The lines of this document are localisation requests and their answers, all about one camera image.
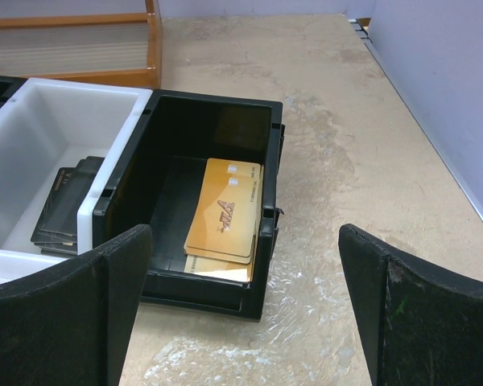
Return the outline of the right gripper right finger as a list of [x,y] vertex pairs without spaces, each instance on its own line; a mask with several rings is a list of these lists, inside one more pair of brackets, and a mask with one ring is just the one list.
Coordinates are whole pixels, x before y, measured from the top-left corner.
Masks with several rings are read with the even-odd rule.
[[353,224],[339,253],[374,385],[483,385],[483,282]]

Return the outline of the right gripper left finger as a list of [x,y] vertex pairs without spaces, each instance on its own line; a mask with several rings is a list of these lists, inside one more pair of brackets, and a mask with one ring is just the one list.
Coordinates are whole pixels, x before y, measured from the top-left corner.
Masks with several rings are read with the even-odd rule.
[[117,385],[151,256],[139,224],[0,285],[0,385]]

